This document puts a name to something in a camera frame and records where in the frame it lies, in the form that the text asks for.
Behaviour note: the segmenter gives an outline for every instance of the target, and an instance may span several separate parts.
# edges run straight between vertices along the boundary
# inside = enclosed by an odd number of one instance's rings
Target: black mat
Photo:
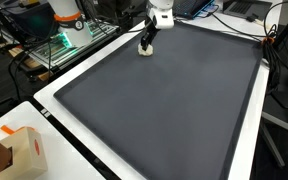
[[[141,34],[55,97],[148,179],[226,179],[261,60],[255,42],[176,23]]]

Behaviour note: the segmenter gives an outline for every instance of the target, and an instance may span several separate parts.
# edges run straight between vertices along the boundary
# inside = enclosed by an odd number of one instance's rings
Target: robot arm
[[[173,3],[174,0],[149,0],[145,20],[146,30],[138,46],[140,55],[151,56],[153,54],[152,42],[158,31],[173,28]]]

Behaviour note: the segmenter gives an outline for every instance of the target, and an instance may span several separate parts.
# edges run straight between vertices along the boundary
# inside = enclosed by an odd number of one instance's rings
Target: white table
[[[273,3],[276,4],[279,2],[281,2],[281,0],[275,0]],[[221,13],[216,13],[216,15],[227,24],[234,26],[236,29],[247,33],[264,35],[263,27],[257,24],[249,23],[244,19],[227,16]],[[274,9],[271,12],[267,22],[269,24],[278,24],[279,15],[280,7]],[[214,17],[195,19],[187,23],[213,30],[231,31],[224,25],[220,24]],[[141,29],[143,26],[143,23],[139,24],[133,30]],[[130,33],[121,36],[34,95],[34,98],[38,102],[40,102],[54,117],[56,117],[82,143],[84,143],[85,146],[89,148],[89,150],[91,150],[123,180],[144,179],[144,177],[140,175],[135,169],[133,169],[129,164],[127,164],[123,159],[121,159],[81,122],[79,122],[53,97],[53,95],[60,88],[105,58],[108,54],[112,53],[114,50],[122,46],[137,34],[138,33]],[[268,69],[265,67],[265,65],[262,64],[257,74],[253,92],[249,101],[249,106],[235,150],[235,155],[229,175],[229,179],[231,180],[249,179],[264,102],[266,84],[268,80],[268,73]]]
[[[0,127],[30,126],[41,134],[48,171],[36,180],[104,180],[105,178],[29,103],[0,118]],[[0,130],[0,140],[8,135]]]

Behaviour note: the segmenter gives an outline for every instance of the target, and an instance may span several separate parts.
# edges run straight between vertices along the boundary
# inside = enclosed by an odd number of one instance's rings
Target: tissue box
[[[0,180],[34,180],[45,171],[47,164],[41,135],[23,128],[0,141],[12,150],[12,164],[0,172]]]

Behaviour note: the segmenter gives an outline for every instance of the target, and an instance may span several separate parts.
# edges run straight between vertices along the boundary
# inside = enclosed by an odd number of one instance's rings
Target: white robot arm
[[[158,31],[174,27],[173,20],[174,0],[149,0],[145,20],[146,31],[138,45],[138,52],[142,56],[153,54],[152,42]]]

